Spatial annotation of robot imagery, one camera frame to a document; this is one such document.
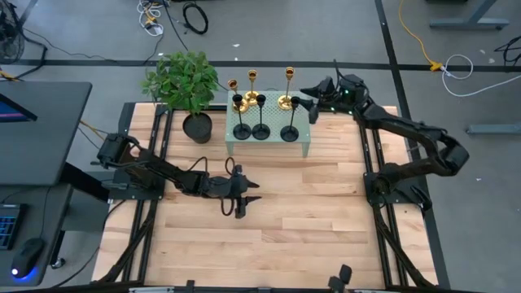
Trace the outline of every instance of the green leaves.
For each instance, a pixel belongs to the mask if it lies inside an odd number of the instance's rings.
[[[204,52],[177,52],[164,55],[155,72],[147,72],[141,82],[142,94],[166,103],[169,108],[183,108],[198,114],[213,100],[217,89],[217,72]]]

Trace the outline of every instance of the blue light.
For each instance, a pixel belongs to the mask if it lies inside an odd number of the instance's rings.
[[[17,278],[15,276],[13,276],[13,281],[14,282],[18,282],[18,283],[30,282],[30,281],[32,281],[32,279],[34,277],[36,277],[37,272],[38,272],[37,267],[34,267],[33,270],[31,270],[31,272],[29,272],[29,274],[27,276],[23,277],[23,278]]]

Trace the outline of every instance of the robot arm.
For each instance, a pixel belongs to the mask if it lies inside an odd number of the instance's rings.
[[[408,164],[385,164],[374,184],[376,192],[388,194],[399,181],[420,175],[454,176],[466,163],[468,152],[456,139],[447,135],[445,129],[387,113],[369,96],[369,89],[362,79],[355,75],[343,76],[338,69],[337,74],[336,87],[332,78],[327,77],[313,88],[300,90],[317,99],[300,100],[300,104],[309,111],[310,123],[316,122],[321,110],[342,112],[352,115],[366,129],[383,129],[419,142],[427,153],[427,158]]]
[[[130,154],[135,147],[139,149],[137,158]],[[124,169],[141,188],[154,188],[155,176],[159,176],[173,182],[184,195],[220,199],[221,202],[224,199],[230,199],[232,203],[230,211],[225,212],[224,208],[222,209],[225,216],[229,216],[235,210],[235,217],[240,219],[246,215],[247,204],[261,198],[259,196],[242,197],[242,193],[246,192],[248,187],[257,188],[259,186],[243,175],[241,165],[234,165],[228,172],[230,178],[210,177],[206,171],[193,171],[191,168],[181,170],[141,147],[136,138],[123,134],[113,133],[107,136],[98,153],[98,160],[104,168]]]

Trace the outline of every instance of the white cable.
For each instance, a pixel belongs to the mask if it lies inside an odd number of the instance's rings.
[[[161,11],[159,11],[159,8],[161,8],[161,7],[163,7],[163,5],[158,5],[158,6],[151,5],[150,7],[146,8],[143,5],[143,1],[142,0],[139,0],[138,6],[136,7],[136,10],[139,12],[139,24],[145,30],[145,32],[147,32],[149,35],[151,35],[153,37],[158,37],[158,36],[163,34],[163,31],[164,31],[163,25],[161,25],[161,24],[153,24],[152,27],[153,27],[155,33],[152,33],[150,30],[148,30],[145,27],[145,24],[143,24],[142,19],[143,19],[143,16],[146,16],[146,18],[148,19],[147,12],[148,12],[148,14],[154,16],[157,19],[158,17],[161,16]]]
[[[454,57],[461,57],[461,58],[464,58],[466,59],[470,66],[471,66],[471,71],[469,72],[468,75],[464,76],[464,77],[456,77],[455,75],[453,75],[450,71],[449,71],[449,62],[452,58]],[[490,89],[493,89],[495,87],[498,87],[500,85],[506,85],[507,83],[511,82],[511,81],[515,81],[519,78],[521,78],[521,75],[517,76],[517,77],[514,77],[514,78],[510,78],[508,81],[503,81],[503,82],[500,82],[498,84],[495,84],[495,85],[490,85],[484,89],[481,89],[481,90],[478,90],[478,91],[475,91],[474,93],[470,93],[470,94],[455,94],[453,93],[451,90],[449,90],[449,87],[447,86],[447,83],[445,82],[445,76],[447,77],[452,77],[453,79],[456,79],[456,80],[459,80],[459,81],[463,81],[469,77],[471,77],[472,73],[474,72],[474,64],[472,63],[472,61],[466,57],[465,55],[460,55],[460,54],[456,54],[456,55],[452,55],[450,56],[448,59],[447,59],[447,62],[445,62],[445,66],[444,67],[441,67],[441,70],[443,71],[441,73],[441,80],[443,81],[443,85],[445,87],[445,89],[451,94],[453,95],[454,97],[459,97],[459,98],[465,98],[465,97],[470,97],[470,96],[473,96],[475,94],[479,94],[479,93],[482,93],[484,92],[485,90],[490,90]]]

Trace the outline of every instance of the potted plant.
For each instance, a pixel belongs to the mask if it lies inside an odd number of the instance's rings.
[[[170,110],[189,111],[182,123],[183,131],[195,142],[206,143],[212,136],[212,119],[201,110],[213,100],[217,82],[217,72],[203,52],[177,52],[161,57],[155,72],[147,72],[142,87],[144,94],[166,103]]]

